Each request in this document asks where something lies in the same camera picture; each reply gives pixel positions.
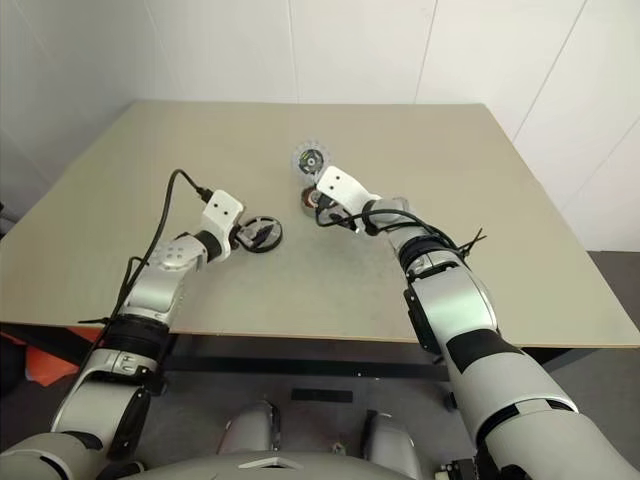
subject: table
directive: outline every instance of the table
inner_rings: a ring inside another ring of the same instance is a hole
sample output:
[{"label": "table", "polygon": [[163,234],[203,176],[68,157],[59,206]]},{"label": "table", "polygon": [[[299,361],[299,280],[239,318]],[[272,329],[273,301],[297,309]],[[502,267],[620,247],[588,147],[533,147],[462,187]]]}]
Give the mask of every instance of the table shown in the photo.
[{"label": "table", "polygon": [[[69,166],[0,242],[0,321],[77,325],[107,315],[142,254],[170,172],[185,169],[284,226],[273,252],[207,266],[173,331],[416,342],[386,241],[319,229],[300,209],[296,146],[317,139],[372,192],[402,195],[458,243],[488,286],[504,337],[530,347],[635,347],[632,324],[482,105],[139,102]],[[203,205],[174,191],[166,237]]]}]

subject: robotic arm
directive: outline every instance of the robotic arm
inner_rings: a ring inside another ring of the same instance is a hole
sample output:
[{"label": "robotic arm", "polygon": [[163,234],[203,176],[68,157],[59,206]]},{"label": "robotic arm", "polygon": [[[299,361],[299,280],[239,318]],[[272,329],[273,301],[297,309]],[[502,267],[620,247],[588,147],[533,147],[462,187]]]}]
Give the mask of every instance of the robotic arm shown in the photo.
[{"label": "robotic arm", "polygon": [[205,264],[227,259],[237,243],[250,251],[270,249],[265,245],[276,233],[274,225],[259,226],[265,217],[241,226],[244,206],[225,191],[206,196],[198,233],[184,233],[152,251],[58,409],[51,432],[4,452],[1,476],[72,480],[102,472],[107,478],[105,467],[134,452],[185,283]]},{"label": "robotic arm", "polygon": [[500,336],[487,290],[464,262],[468,250],[407,222],[417,217],[405,199],[371,194],[339,168],[326,167],[315,188],[317,219],[337,205],[348,214],[321,226],[387,233],[418,340],[446,361],[479,478],[640,478],[544,369]]}]

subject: white wall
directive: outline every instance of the white wall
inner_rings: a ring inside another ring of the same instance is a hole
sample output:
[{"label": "white wall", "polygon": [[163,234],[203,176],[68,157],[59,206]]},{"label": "white wall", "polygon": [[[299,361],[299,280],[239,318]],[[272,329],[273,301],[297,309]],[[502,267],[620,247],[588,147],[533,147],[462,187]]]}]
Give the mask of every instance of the white wall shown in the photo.
[{"label": "white wall", "polygon": [[24,214],[136,98],[488,105],[586,248],[640,251],[637,0],[0,0]]}]

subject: orange object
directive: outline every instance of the orange object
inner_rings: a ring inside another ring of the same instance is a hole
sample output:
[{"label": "orange object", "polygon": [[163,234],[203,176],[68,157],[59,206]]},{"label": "orange object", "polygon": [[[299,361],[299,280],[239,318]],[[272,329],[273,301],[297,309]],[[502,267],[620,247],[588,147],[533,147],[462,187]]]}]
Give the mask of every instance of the orange object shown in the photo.
[{"label": "orange object", "polygon": [[[94,342],[100,334],[99,328],[71,327],[76,335]],[[66,375],[74,374],[78,367],[72,363],[50,355],[42,350],[27,346],[27,378],[48,387]]]}]

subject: black cable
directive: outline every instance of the black cable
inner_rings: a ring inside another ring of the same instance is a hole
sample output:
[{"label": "black cable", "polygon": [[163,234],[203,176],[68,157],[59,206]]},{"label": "black cable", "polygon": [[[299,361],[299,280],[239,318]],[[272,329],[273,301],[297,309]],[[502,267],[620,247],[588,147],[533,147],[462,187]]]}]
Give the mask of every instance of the black cable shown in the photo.
[{"label": "black cable", "polygon": [[445,242],[445,244],[446,244],[445,246],[447,248],[451,248],[452,250],[458,250],[458,247],[456,246],[454,241],[451,240],[451,238],[449,238],[449,236],[446,233],[444,233],[442,230],[434,227],[433,225],[429,225],[428,223],[425,223],[422,219],[420,219],[419,217],[415,216],[413,213],[405,212],[404,210],[397,210],[395,208],[381,208],[381,209],[377,209],[377,210],[368,210],[366,212],[357,213],[355,215],[350,215],[348,217],[342,217],[339,220],[334,220],[334,221],[328,222],[328,223],[321,223],[320,222],[319,212],[316,210],[316,223],[320,227],[332,227],[334,225],[340,225],[342,223],[350,222],[350,221],[356,220],[358,218],[366,219],[366,218],[369,218],[370,216],[373,216],[373,215],[382,215],[382,214],[395,214],[395,215],[400,215],[400,216],[409,218],[409,219],[413,220],[413,222],[415,224],[417,224],[417,225],[412,225],[412,226],[420,226],[420,227],[424,228],[427,231],[428,234],[434,235],[435,237],[440,237],[440,239]]},{"label": "black cable", "polygon": [[128,286],[129,286],[129,279],[131,277],[131,270],[133,270],[133,262],[136,262],[136,261],[142,263],[142,258],[141,257],[129,257],[129,260],[127,260],[127,270],[124,273],[124,277],[122,277],[122,283],[120,284],[120,289],[118,290],[118,302],[120,300],[123,300],[123,301],[126,300],[126,293],[125,292],[127,291]]},{"label": "black cable", "polygon": [[402,217],[409,218],[413,221],[387,225],[379,228],[378,229],[379,231],[384,232],[384,231],[395,230],[396,228],[403,228],[403,227],[422,227],[429,234],[429,236],[432,236],[433,238],[442,241],[445,244],[444,245],[445,248],[452,250],[454,253],[461,255],[462,258],[465,258],[469,255],[469,253],[471,252],[471,249],[477,242],[486,238],[486,235],[481,236],[482,229],[480,229],[472,241],[465,243],[461,247],[458,247],[456,246],[455,242],[451,239],[451,237],[449,237],[446,233],[444,233],[439,228],[434,227],[433,225],[429,225],[428,223],[424,222],[421,218],[417,217],[413,213],[405,212],[404,210],[397,210],[394,208],[381,208],[377,210],[368,210],[366,212],[357,213],[355,215],[342,217],[339,220],[333,220],[328,223],[320,222],[320,209],[316,209],[316,223],[320,227],[332,227],[334,225],[343,225],[345,223],[351,222],[358,218],[367,219],[370,216],[382,215],[382,214],[400,215]]},{"label": "black cable", "polygon": [[135,271],[131,275],[131,278],[128,280],[126,288],[118,294],[118,301],[116,302],[116,305],[113,308],[113,311],[111,312],[111,315],[109,317],[110,319],[115,318],[117,313],[120,311],[120,308],[122,308],[123,302],[125,301],[125,299],[129,295],[129,293],[131,292],[131,288],[136,283],[136,280],[140,276],[140,273],[142,272],[143,268],[149,262],[149,258],[151,257],[151,254],[153,253],[153,250],[156,248],[156,245],[158,244],[158,241],[160,240],[160,237],[162,236],[162,232],[164,231],[164,227],[165,227],[165,225],[167,223],[167,217],[169,216],[169,208],[171,207],[171,197],[173,195],[173,185],[174,185],[178,175],[182,175],[187,180],[187,182],[189,182],[189,185],[191,185],[196,190],[196,192],[198,192],[199,194],[200,194],[201,191],[205,190],[205,189],[201,188],[200,186],[198,186],[192,180],[192,178],[189,175],[187,175],[187,173],[184,170],[178,168],[178,169],[174,170],[171,173],[171,176],[169,177],[169,182],[167,183],[167,190],[166,190],[166,193],[165,193],[165,196],[164,196],[164,204],[162,205],[162,214],[160,215],[160,221],[158,222],[158,226],[156,228],[156,232],[153,234],[153,238],[151,239],[151,243],[149,243],[149,246],[147,247],[147,251],[142,256],[142,260],[140,261],[140,264],[138,265],[138,267],[135,269]]}]

